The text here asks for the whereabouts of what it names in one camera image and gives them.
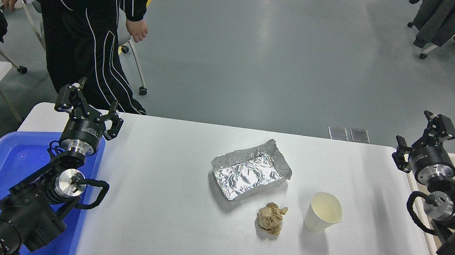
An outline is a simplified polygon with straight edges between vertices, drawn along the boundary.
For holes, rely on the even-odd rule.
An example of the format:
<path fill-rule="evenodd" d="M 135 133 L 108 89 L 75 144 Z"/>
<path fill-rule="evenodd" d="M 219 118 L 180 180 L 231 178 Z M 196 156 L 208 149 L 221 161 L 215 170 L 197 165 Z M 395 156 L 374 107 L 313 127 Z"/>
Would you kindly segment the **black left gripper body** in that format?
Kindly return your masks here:
<path fill-rule="evenodd" d="M 106 130 L 106 125 L 102 121 L 83 119 L 69 115 L 69 120 L 61 135 L 61 147 L 71 147 L 73 141 L 81 141 L 87 145 L 88 149 L 98 150 L 100 139 Z"/>

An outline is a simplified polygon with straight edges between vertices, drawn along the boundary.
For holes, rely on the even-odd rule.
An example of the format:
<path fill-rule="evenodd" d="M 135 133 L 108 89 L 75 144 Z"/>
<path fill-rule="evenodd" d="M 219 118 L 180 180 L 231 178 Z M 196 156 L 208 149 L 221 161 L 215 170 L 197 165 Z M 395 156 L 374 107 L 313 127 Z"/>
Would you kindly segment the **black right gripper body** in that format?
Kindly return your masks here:
<path fill-rule="evenodd" d="M 408 162 L 415 178 L 455 177 L 455 167 L 443 146 L 426 146 L 409 154 Z"/>

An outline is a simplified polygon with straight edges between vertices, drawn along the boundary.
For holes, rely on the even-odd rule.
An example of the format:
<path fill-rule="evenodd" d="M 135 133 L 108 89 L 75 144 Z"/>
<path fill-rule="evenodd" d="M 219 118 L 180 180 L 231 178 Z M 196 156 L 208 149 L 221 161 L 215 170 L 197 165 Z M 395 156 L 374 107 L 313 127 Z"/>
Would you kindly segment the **person's left hand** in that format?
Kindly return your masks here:
<path fill-rule="evenodd" d="M 129 19 L 125 20 L 127 32 L 130 34 L 131 38 L 134 39 L 135 43 L 143 41 L 148 36 L 148 26 L 146 21 L 131 21 Z"/>

